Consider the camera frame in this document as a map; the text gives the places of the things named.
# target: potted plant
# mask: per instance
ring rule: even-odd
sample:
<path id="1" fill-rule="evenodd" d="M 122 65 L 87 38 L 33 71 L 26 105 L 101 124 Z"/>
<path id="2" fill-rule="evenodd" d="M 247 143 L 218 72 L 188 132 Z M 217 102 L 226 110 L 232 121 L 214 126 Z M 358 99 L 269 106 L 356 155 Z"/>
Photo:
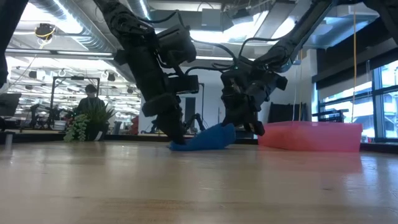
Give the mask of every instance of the potted plant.
<path id="1" fill-rule="evenodd" d="M 99 141 L 108 132 L 108 120 L 114 116 L 113 109 L 107 110 L 108 104 L 94 103 L 83 114 L 77 116 L 72 125 L 67 129 L 64 140 L 70 142 L 74 139 L 79 141 Z"/>

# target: ductwork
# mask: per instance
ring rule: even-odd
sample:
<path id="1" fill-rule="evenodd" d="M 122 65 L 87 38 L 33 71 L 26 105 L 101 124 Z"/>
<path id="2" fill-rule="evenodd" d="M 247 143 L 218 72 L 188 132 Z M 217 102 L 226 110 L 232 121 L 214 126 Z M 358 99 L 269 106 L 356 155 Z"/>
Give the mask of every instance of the ductwork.
<path id="1" fill-rule="evenodd" d="M 124 0 L 130 10 L 141 18 L 150 19 L 150 9 L 147 0 Z"/>
<path id="2" fill-rule="evenodd" d="M 115 52 L 115 47 L 98 30 L 87 15 L 72 0 L 30 0 L 35 7 L 53 15 L 58 23 L 80 26 L 82 37 L 73 37 L 77 42 L 94 52 Z"/>

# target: wooden table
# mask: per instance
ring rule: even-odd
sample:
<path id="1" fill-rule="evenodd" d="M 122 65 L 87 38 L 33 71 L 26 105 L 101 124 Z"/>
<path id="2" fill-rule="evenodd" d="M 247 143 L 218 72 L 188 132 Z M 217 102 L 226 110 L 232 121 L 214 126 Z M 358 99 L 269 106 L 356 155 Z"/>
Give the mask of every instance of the wooden table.
<path id="1" fill-rule="evenodd" d="M 397 156 L 166 145 L 15 144 L 0 223 L 398 223 Z"/>

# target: wire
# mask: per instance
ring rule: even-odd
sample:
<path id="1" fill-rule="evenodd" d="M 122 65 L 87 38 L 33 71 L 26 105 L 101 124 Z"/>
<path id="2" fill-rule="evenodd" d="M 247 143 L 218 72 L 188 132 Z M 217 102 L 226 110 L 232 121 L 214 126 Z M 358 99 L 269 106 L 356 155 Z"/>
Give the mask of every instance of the wire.
<path id="1" fill-rule="evenodd" d="M 37 27 L 36 27 L 36 28 L 35 28 L 35 35 L 36 35 L 37 37 L 48 37 L 48 36 L 52 35 L 52 34 L 55 32 L 55 29 L 56 29 L 56 28 L 54 28 L 54 29 L 53 29 L 51 32 L 49 32 L 48 34 L 39 35 L 39 34 L 36 33 L 36 31 L 37 31 Z"/>
<path id="2" fill-rule="evenodd" d="M 265 1 L 263 1 L 263 2 L 260 2 L 259 4 L 255 4 L 255 5 L 253 5 L 253 6 L 248 6 L 248 4 L 245 3 L 245 4 L 242 4 L 242 5 L 240 5 L 240 6 L 232 7 L 232 8 L 230 8 L 230 9 L 228 9 L 226 12 L 231 11 L 231 10 L 242 9 L 242 8 L 251 8 L 251 9 L 254 9 L 254 8 L 259 7 L 259 6 L 261 6 L 261 5 L 263 5 L 263 4 L 267 3 L 267 2 L 270 2 L 270 1 L 273 1 L 273 0 L 265 0 Z"/>
<path id="3" fill-rule="evenodd" d="M 351 110 L 351 123 L 354 122 L 354 105 L 355 105 L 355 86 L 356 86 L 356 7 L 354 7 L 354 92 L 353 92 L 353 108 Z"/>
<path id="4" fill-rule="evenodd" d="M 246 39 L 246 40 L 242 43 L 242 47 L 241 47 L 241 50 L 239 51 L 238 58 L 242 55 L 243 48 L 244 48 L 244 46 L 245 46 L 249 41 L 252 41 L 252 40 L 260 40 L 260 41 L 278 41 L 278 40 L 280 40 L 280 39 L 283 38 L 283 37 L 279 37 L 279 38 L 275 38 L 275 39 L 271 39 L 271 38 L 260 38 L 260 37 L 251 37 L 251 38 L 248 38 L 248 39 Z"/>
<path id="5" fill-rule="evenodd" d="M 295 109 L 296 109 L 296 99 L 297 99 L 297 72 L 299 71 L 298 68 L 296 68 L 296 72 L 295 72 L 295 82 L 296 84 L 294 85 L 294 101 L 293 101 L 293 120 L 294 121 L 294 117 L 295 117 Z"/>
<path id="6" fill-rule="evenodd" d="M 218 48 L 221 48 L 221 49 L 225 50 L 225 51 L 232 57 L 233 64 L 232 64 L 232 65 L 223 65 L 223 64 L 219 64 L 219 63 L 213 63 L 213 65 L 212 65 L 213 67 L 194 66 L 194 67 L 190 67 L 190 68 L 185 72 L 185 75 L 188 75 L 190 71 L 196 70 L 196 69 L 204 69 L 204 70 L 211 70 L 211 71 L 219 71 L 219 72 L 222 72 L 222 71 L 227 71 L 227 70 L 233 69 L 233 68 L 236 66 L 237 59 L 236 59 L 236 57 L 235 57 L 235 54 L 234 54 L 230 49 L 228 49 L 227 47 L 225 47 L 224 45 L 222 45 L 222 44 L 216 44 L 216 43 L 203 42 L 203 41 L 195 40 L 195 39 L 193 39 L 193 38 L 191 38 L 191 39 L 192 39 L 192 41 L 194 41 L 194 42 L 196 42 L 196 43 L 207 44 L 207 45 L 214 46 L 214 47 L 218 47 Z"/>
<path id="7" fill-rule="evenodd" d="M 164 18 L 164 19 L 159 19 L 159 20 L 156 20 L 156 21 L 144 19 L 144 18 L 141 18 L 141 17 L 137 17 L 137 18 L 138 18 L 140 21 L 142 21 L 142 22 L 148 22 L 148 23 L 151 23 L 151 24 L 158 24 L 158 23 L 162 23 L 162 22 L 165 22 L 165 21 L 171 19 L 174 15 L 177 15 L 177 16 L 178 16 L 178 20 L 180 21 L 180 24 L 181 24 L 182 26 L 185 27 L 184 22 L 182 21 L 182 17 L 181 17 L 181 14 L 180 14 L 180 11 L 179 11 L 179 10 L 175 10 L 173 13 L 171 13 L 171 14 L 170 14 L 169 16 L 167 16 L 166 18 Z"/>
<path id="8" fill-rule="evenodd" d="M 42 44 L 39 48 L 39 50 L 43 49 L 45 44 Z M 23 76 L 25 76 L 26 72 L 30 70 L 30 67 L 32 66 L 33 62 L 36 60 L 37 58 L 37 54 L 35 54 L 34 58 L 32 59 L 32 61 L 30 62 L 30 64 L 27 66 L 27 68 L 25 69 L 25 71 L 17 78 L 17 80 L 15 80 L 15 82 L 11 83 L 5 90 L 3 90 L 1 94 L 3 94 L 4 92 L 6 92 L 8 89 L 10 89 L 11 87 L 13 87 Z"/>
<path id="9" fill-rule="evenodd" d="M 203 125 L 205 125 L 205 128 L 208 129 L 209 125 L 207 124 L 207 122 L 203 119 Z"/>
<path id="10" fill-rule="evenodd" d="M 199 6 L 198 6 L 197 12 L 199 12 L 199 8 L 200 8 L 200 6 L 201 6 L 203 3 L 206 3 L 206 4 L 209 5 L 212 9 L 214 9 L 214 7 L 213 7 L 210 3 L 206 2 L 206 1 L 202 1 L 202 2 L 199 4 Z"/>
<path id="11" fill-rule="evenodd" d="M 300 100 L 300 109 L 298 112 L 298 121 L 301 121 L 301 92 L 302 92 L 302 86 L 301 86 L 301 80 L 303 78 L 303 49 L 301 49 L 301 54 L 300 54 L 300 60 L 301 60 L 301 64 L 300 64 L 300 85 L 299 85 L 299 100 Z"/>
<path id="12" fill-rule="evenodd" d="M 51 42 L 52 42 L 52 39 L 50 39 L 50 40 L 42 40 L 41 43 L 40 43 L 40 40 L 41 40 L 41 39 L 37 39 L 37 43 L 38 43 L 40 46 L 43 45 L 43 47 L 46 46 L 47 44 L 51 44 Z"/>

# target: pink bin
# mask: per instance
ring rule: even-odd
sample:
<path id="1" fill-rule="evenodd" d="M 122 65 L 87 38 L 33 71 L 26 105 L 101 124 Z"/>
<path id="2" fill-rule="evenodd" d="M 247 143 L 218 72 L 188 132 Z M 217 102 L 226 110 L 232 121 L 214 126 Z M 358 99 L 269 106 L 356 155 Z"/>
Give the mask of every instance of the pink bin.
<path id="1" fill-rule="evenodd" d="M 293 151 L 359 152 L 362 124 L 287 121 L 264 125 L 259 145 Z"/>

